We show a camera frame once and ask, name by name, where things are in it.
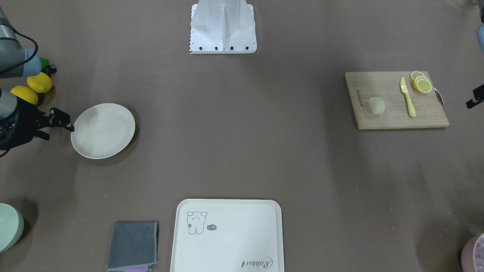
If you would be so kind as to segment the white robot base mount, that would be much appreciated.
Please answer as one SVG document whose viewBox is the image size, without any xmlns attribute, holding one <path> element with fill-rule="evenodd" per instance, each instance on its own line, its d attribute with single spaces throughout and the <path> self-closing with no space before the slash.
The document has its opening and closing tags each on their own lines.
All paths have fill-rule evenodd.
<svg viewBox="0 0 484 272">
<path fill-rule="evenodd" d="M 200 0 L 191 6 L 191 54 L 257 51 L 253 5 L 245 0 Z"/>
</svg>

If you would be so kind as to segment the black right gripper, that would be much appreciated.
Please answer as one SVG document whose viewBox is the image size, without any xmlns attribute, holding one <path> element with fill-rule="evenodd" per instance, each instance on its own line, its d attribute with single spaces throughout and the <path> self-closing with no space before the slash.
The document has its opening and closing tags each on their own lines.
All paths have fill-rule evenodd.
<svg viewBox="0 0 484 272">
<path fill-rule="evenodd" d="M 0 149 L 10 150 L 29 143 L 33 138 L 50 140 L 50 134 L 42 131 L 44 127 L 60 127 L 75 131 L 71 117 L 58 108 L 52 107 L 47 113 L 23 99 L 17 99 L 13 113 L 1 120 Z"/>
</svg>

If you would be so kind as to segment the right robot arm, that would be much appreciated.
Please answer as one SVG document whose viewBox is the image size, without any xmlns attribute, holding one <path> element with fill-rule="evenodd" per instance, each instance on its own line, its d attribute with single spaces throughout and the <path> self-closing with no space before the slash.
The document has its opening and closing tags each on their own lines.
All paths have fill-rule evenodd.
<svg viewBox="0 0 484 272">
<path fill-rule="evenodd" d="M 0 68 L 1 78 L 17 78 L 42 74 L 38 44 L 30 37 L 19 33 L 10 23 L 4 11 L 0 11 Z M 4 156 L 9 150 L 27 144 L 33 138 L 45 141 L 50 135 L 42 131 L 45 127 L 60 127 L 74 131 L 74 124 L 67 113 L 52 107 L 47 112 L 16 95 L 1 89 L 0 99 L 0 149 Z"/>
</svg>

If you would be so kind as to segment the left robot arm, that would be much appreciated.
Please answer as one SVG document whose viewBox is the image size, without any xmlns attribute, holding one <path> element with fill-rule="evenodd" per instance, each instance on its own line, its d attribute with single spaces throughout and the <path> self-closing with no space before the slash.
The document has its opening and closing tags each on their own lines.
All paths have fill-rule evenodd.
<svg viewBox="0 0 484 272">
<path fill-rule="evenodd" d="M 476 28 L 476 36 L 479 45 L 479 49 L 484 51 L 484 1 L 483 0 L 469 0 L 472 5 L 477 5 L 479 9 L 479 19 L 482 22 L 480 26 Z M 465 102 L 468 109 L 477 106 L 484 101 L 484 85 L 475 88 L 473 91 L 473 97 Z"/>
</svg>

